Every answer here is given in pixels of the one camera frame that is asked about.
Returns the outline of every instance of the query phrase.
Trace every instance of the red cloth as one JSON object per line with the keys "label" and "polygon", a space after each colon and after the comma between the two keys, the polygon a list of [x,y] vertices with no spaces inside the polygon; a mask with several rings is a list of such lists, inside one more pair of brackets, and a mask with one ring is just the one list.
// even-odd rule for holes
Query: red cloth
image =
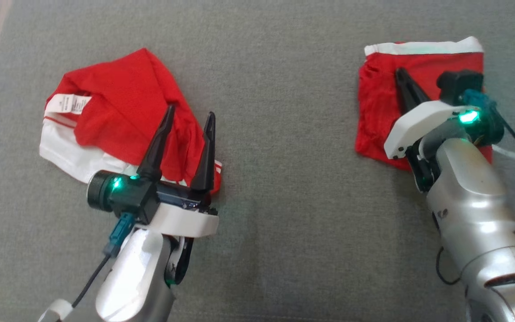
{"label": "red cloth", "polygon": [[[442,72],[462,69],[482,72],[483,56],[482,52],[423,55],[369,53],[359,70],[359,126],[355,150],[366,157],[410,170],[406,158],[392,160],[384,153],[384,141],[401,116],[395,84],[396,69],[406,68],[431,100],[438,100],[440,89],[436,81]],[[492,149],[487,147],[481,151],[491,161]]]}
{"label": "red cloth", "polygon": [[[58,93],[92,96],[82,114],[64,114],[76,122],[79,145],[99,147],[132,165],[141,162],[168,104],[174,104],[160,169],[169,181],[190,185],[204,148],[203,131],[172,74],[150,51],[66,73],[47,102]],[[220,174],[215,174],[217,190]]]}

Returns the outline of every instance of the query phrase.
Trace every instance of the gray fabric surface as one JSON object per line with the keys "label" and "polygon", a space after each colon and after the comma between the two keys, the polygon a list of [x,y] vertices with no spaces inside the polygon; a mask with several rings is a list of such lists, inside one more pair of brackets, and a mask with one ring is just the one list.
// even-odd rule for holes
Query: gray fabric surface
{"label": "gray fabric surface", "polygon": [[[515,127],[515,2],[16,0],[0,37],[0,319],[72,301],[116,222],[39,157],[45,99],[65,72],[147,47],[198,120],[216,112],[224,164],[219,233],[195,243],[171,321],[463,321],[413,178],[353,145],[364,45],[468,35]],[[515,209],[515,161],[495,164]],[[105,273],[71,321],[98,321]]]}

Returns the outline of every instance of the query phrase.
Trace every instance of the white care label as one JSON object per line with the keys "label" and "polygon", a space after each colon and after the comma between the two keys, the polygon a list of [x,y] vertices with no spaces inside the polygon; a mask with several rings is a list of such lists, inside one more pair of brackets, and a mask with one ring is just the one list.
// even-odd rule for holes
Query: white care label
{"label": "white care label", "polygon": [[75,94],[55,94],[47,103],[46,112],[81,114],[84,106],[90,101],[90,96]]}

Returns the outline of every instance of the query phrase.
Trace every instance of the green light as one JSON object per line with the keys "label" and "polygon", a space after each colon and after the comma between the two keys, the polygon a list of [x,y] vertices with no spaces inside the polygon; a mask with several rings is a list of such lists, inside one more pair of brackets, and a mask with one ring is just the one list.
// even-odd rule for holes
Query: green light
{"label": "green light", "polygon": [[462,123],[472,123],[478,119],[480,114],[476,112],[475,110],[471,110],[468,113],[462,114],[458,116],[458,119],[460,119],[460,122]]}
{"label": "green light", "polygon": [[121,182],[122,182],[122,178],[121,177],[116,178],[113,181],[113,189],[116,189],[116,188],[120,187]]}

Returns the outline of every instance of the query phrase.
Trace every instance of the teal connector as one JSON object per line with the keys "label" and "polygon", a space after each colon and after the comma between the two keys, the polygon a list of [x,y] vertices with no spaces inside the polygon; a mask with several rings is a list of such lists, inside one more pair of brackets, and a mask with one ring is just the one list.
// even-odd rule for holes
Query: teal connector
{"label": "teal connector", "polygon": [[131,233],[134,226],[135,217],[128,212],[123,212],[123,214],[118,219],[113,232],[110,233],[109,243],[107,243],[105,248],[102,250],[104,255],[117,257],[118,253],[120,252],[122,242]]}

